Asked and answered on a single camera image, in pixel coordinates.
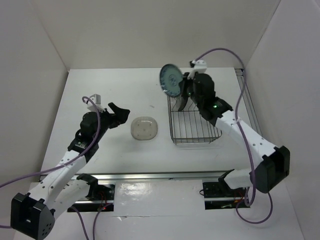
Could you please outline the black glossy round plate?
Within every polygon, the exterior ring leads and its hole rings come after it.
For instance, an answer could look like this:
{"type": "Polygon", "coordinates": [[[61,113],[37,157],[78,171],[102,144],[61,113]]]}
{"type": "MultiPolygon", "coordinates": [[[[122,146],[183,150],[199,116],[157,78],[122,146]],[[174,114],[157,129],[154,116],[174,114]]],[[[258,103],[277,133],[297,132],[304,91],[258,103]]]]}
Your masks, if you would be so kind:
{"type": "Polygon", "coordinates": [[[176,104],[177,104],[177,111],[181,112],[184,110],[188,103],[189,97],[188,96],[179,96],[176,98],[176,104]]]}

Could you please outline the blue floral ceramic plate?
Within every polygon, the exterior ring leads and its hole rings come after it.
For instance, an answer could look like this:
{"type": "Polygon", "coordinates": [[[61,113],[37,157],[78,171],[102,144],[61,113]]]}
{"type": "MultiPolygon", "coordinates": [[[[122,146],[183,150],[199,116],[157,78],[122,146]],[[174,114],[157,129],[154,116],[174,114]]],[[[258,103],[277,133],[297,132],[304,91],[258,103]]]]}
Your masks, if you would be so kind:
{"type": "Polygon", "coordinates": [[[183,81],[183,73],[174,64],[165,64],[159,73],[159,83],[162,91],[169,97],[175,98],[181,95],[180,82],[183,81]]]}

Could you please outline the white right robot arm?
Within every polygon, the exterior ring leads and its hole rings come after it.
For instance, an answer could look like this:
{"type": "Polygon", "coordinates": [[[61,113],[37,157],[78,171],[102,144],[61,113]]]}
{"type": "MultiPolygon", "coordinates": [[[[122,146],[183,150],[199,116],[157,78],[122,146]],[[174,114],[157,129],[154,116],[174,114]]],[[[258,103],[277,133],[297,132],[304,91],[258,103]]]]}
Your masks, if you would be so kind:
{"type": "Polygon", "coordinates": [[[190,78],[186,72],[179,86],[182,96],[193,101],[203,119],[231,137],[248,153],[249,168],[232,169],[220,177],[220,194],[230,196],[235,189],[248,187],[267,194],[289,175],[289,149],[277,147],[240,119],[225,100],[216,96],[215,83],[208,74],[196,73],[190,78]]]}

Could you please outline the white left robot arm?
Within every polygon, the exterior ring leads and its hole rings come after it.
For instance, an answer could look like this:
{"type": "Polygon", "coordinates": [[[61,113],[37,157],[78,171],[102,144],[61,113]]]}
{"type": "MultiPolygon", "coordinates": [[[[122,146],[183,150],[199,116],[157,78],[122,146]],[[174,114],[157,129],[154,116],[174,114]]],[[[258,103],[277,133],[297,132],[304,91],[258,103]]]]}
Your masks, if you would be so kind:
{"type": "Polygon", "coordinates": [[[83,115],[79,130],[55,169],[28,193],[17,193],[11,201],[10,227],[34,240],[45,239],[58,217],[75,202],[97,197],[97,178],[85,173],[72,178],[94,156],[106,131],[125,124],[130,114],[130,110],[112,102],[108,104],[111,113],[91,100],[86,103],[90,111],[83,115]]]}

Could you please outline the smoky grey glass plate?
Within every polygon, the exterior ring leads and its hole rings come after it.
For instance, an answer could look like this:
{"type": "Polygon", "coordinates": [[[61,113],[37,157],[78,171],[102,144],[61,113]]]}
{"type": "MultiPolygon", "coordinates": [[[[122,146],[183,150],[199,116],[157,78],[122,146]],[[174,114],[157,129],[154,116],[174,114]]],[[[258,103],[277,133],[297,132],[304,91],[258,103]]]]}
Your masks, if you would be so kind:
{"type": "Polygon", "coordinates": [[[131,136],[138,141],[149,141],[158,134],[158,123],[150,116],[135,118],[130,126],[131,136]]]}

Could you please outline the aluminium right side rail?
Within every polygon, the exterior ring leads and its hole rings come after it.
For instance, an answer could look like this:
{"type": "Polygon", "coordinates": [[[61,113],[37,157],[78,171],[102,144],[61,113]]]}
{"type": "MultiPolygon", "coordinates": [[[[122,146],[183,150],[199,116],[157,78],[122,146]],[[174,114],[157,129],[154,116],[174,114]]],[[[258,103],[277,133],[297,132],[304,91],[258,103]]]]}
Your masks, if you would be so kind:
{"type": "MultiPolygon", "coordinates": [[[[244,86],[244,76],[243,76],[243,72],[244,70],[241,68],[235,68],[235,75],[237,77],[238,83],[239,83],[239,87],[242,89],[244,86]]],[[[260,125],[257,119],[257,115],[255,112],[255,108],[252,102],[252,98],[249,92],[248,87],[246,86],[244,88],[244,92],[243,92],[243,96],[242,96],[244,105],[246,107],[247,113],[248,113],[248,118],[249,118],[249,122],[251,124],[251,127],[259,134],[261,134],[261,129],[260,129],[260,125]]]]}

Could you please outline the aluminium rail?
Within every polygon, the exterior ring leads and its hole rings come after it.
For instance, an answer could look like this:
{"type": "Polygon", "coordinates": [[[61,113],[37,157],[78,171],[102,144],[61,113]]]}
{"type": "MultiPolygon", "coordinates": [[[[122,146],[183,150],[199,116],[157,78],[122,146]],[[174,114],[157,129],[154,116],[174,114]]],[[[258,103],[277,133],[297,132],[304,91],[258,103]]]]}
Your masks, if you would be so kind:
{"type": "MultiPolygon", "coordinates": [[[[241,68],[235,68],[235,75],[237,77],[238,83],[239,83],[239,87],[242,89],[244,86],[244,76],[243,76],[243,72],[244,70],[241,68]]],[[[244,105],[246,107],[247,113],[248,113],[248,118],[249,118],[249,122],[251,124],[251,127],[259,134],[261,134],[261,129],[260,129],[260,125],[257,119],[257,115],[255,112],[255,108],[252,102],[252,98],[249,92],[248,87],[246,86],[244,88],[244,92],[243,92],[243,96],[242,96],[244,105]]]]}
{"type": "Polygon", "coordinates": [[[193,180],[217,179],[228,171],[187,171],[187,172],[143,172],[143,173],[90,173],[99,181],[162,181],[162,180],[193,180]]]}

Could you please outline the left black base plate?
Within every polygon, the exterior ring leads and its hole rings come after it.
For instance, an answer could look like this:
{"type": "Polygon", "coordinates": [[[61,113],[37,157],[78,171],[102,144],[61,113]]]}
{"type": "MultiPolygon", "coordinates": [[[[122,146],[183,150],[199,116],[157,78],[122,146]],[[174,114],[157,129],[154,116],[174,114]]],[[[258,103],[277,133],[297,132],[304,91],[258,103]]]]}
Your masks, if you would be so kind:
{"type": "Polygon", "coordinates": [[[72,206],[80,213],[96,213],[114,211],[115,185],[104,184],[100,186],[97,194],[93,198],[81,198],[72,206]]]}

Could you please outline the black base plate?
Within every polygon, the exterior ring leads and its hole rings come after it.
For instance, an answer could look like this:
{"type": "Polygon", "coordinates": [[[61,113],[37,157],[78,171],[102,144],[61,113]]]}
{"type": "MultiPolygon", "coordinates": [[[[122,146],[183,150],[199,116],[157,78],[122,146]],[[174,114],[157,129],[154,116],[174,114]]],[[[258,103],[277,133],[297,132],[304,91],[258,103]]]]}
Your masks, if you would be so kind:
{"type": "Polygon", "coordinates": [[[115,185],[104,184],[100,186],[97,194],[93,198],[81,198],[72,206],[80,213],[96,213],[114,211],[115,185]]]}
{"type": "Polygon", "coordinates": [[[230,189],[227,185],[220,182],[203,182],[199,194],[204,197],[206,210],[248,208],[244,203],[246,190],[244,188],[230,189]]]}

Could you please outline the aluminium front rail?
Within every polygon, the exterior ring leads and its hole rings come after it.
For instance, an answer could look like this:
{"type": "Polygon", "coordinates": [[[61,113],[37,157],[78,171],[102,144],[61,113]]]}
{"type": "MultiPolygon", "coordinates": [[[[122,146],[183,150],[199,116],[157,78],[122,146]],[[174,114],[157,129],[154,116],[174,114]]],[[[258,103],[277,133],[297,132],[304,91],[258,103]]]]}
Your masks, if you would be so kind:
{"type": "Polygon", "coordinates": [[[143,173],[90,173],[99,181],[162,181],[162,180],[193,180],[217,179],[228,171],[187,171],[187,172],[143,172],[143,173]]]}

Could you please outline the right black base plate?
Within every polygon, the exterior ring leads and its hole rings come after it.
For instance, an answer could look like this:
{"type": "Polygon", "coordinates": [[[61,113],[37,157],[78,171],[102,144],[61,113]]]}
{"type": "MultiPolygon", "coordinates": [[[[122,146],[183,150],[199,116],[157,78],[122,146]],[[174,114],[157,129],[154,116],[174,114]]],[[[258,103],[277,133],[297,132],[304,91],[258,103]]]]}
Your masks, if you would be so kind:
{"type": "Polygon", "coordinates": [[[246,190],[244,188],[230,189],[227,185],[220,182],[203,182],[199,194],[204,197],[206,210],[248,208],[244,203],[246,190]]]}

